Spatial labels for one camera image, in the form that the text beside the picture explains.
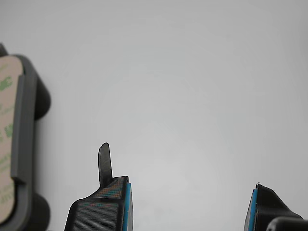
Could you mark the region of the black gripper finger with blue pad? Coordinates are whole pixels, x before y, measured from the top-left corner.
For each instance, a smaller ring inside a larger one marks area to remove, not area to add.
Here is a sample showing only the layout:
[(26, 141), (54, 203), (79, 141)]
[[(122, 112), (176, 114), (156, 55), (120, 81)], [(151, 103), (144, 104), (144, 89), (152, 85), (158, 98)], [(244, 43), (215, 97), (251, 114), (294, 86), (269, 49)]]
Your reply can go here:
[(265, 231), (269, 223), (278, 217), (299, 218), (275, 193), (274, 190), (256, 184), (250, 199), (244, 223), (245, 231)]

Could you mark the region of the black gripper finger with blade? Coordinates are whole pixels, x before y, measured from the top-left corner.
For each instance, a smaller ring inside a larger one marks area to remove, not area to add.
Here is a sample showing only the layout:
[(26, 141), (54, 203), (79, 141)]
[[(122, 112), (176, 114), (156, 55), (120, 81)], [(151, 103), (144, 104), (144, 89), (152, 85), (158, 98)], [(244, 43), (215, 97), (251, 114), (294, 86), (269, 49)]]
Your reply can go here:
[(113, 177), (110, 147), (98, 151), (99, 188), (70, 207), (66, 231), (132, 231), (133, 198), (128, 176)]

